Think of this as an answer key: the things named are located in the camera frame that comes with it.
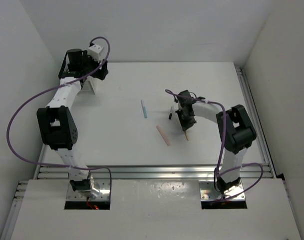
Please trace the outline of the white black-tipped makeup pen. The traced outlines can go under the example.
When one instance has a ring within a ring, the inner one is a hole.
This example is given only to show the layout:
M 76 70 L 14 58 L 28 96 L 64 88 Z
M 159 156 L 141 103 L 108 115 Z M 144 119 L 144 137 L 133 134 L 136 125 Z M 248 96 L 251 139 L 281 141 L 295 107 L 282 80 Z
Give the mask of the white black-tipped makeup pen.
M 174 112 L 174 106 L 172 105 L 171 108 L 170 108 L 169 116 L 168 116 L 169 120 L 172 119 L 173 112 Z

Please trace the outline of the pink makeup pencil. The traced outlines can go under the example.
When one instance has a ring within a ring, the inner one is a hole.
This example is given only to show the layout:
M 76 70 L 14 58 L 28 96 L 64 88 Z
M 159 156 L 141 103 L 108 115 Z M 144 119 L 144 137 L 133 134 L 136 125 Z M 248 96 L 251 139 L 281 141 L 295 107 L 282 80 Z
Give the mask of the pink makeup pencil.
M 170 146 L 170 142 L 169 142 L 167 136 L 165 135 L 164 131 L 161 129 L 161 127 L 159 125 L 157 125 L 156 129 L 158 130 L 159 134 L 161 135 L 161 137 L 164 140 L 164 142 L 166 143 L 166 145 Z

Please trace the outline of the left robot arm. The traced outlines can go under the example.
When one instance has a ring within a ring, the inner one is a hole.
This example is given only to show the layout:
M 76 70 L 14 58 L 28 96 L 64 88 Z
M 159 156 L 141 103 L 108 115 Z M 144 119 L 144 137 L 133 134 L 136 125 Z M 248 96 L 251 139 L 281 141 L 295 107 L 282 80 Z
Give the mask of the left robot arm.
M 78 130 L 70 109 L 87 80 L 104 80 L 108 74 L 107 63 L 100 61 L 102 50 L 96 44 L 87 50 L 69 49 L 58 74 L 61 87 L 49 104 L 36 113 L 43 143 L 67 166 L 73 191 L 88 198 L 99 196 L 100 188 L 84 161 L 72 149 L 78 139 Z

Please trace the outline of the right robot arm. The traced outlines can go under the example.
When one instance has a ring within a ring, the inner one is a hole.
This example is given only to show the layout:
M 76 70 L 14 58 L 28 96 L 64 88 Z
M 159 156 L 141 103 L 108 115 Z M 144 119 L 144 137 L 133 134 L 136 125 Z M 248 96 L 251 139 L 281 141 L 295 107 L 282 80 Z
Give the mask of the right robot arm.
M 185 132 L 197 123 L 196 117 L 215 123 L 220 134 L 221 147 L 214 170 L 214 186 L 220 193 L 240 183 L 240 168 L 244 155 L 257 138 L 251 119 L 241 104 L 225 109 L 215 101 L 192 97 L 188 90 L 174 95 L 178 104 L 176 114 Z

